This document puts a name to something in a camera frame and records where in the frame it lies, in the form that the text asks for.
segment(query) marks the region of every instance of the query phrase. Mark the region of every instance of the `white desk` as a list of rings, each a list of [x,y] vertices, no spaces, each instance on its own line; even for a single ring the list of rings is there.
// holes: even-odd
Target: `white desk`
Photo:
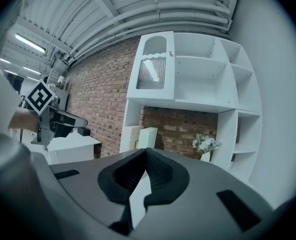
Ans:
[[[100,141],[90,137],[81,136],[74,130],[66,138],[53,138],[48,145],[51,164],[73,163],[92,160],[93,147]]]

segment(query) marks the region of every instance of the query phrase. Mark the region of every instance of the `vase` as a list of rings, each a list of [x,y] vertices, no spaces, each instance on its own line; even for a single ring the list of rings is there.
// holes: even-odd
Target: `vase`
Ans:
[[[210,162],[210,152],[202,154],[200,160],[204,162]]]

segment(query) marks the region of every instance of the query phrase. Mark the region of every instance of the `corrugated metal ceiling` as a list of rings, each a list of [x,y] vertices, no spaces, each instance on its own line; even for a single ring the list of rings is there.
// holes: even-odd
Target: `corrugated metal ceiling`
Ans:
[[[73,62],[139,34],[176,30],[225,36],[235,3],[236,0],[24,0],[18,21],[9,32],[3,58],[18,69],[25,65],[44,75],[53,69],[59,75]],[[46,53],[17,40],[15,34],[40,45]]]

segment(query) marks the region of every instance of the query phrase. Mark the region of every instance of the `ceiling light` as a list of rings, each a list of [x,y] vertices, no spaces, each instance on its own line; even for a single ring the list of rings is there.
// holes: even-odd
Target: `ceiling light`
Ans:
[[[36,74],[38,74],[38,75],[41,75],[40,72],[37,72],[37,71],[32,70],[32,69],[29,69],[29,68],[27,68],[26,66],[24,66],[23,68],[26,69],[26,70],[29,70],[29,71],[31,71],[31,72],[33,72],[33,73],[36,73]]]
[[[33,47],[34,49],[37,49],[38,51],[40,51],[42,53],[45,53],[46,52],[46,50],[44,50],[41,46],[38,46],[37,44],[31,42],[30,40],[27,40],[26,38],[24,38],[24,37],[22,37],[22,36],[20,36],[18,34],[16,34],[16,39],[24,42],[25,44]]]
[[[36,80],[36,79],[34,79],[34,78],[32,78],[32,77],[28,77],[29,79],[32,79],[32,80],[34,80],[34,81],[39,81],[39,80]]]
[[[9,62],[9,61],[7,61],[7,60],[5,60],[5,59],[2,59],[2,58],[0,58],[0,61],[3,61],[3,62],[6,62],[6,63],[11,64],[11,62]]]
[[[4,71],[6,71],[6,72],[8,72],[8,73],[10,73],[10,74],[14,74],[14,75],[18,75],[17,73],[13,73],[13,72],[11,72],[11,71],[8,71],[8,70],[4,70]]]

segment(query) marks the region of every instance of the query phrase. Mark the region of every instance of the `arched cabinet door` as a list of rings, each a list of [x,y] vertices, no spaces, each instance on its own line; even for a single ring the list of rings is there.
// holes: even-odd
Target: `arched cabinet door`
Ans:
[[[133,63],[127,98],[174,100],[174,34],[143,35]]]

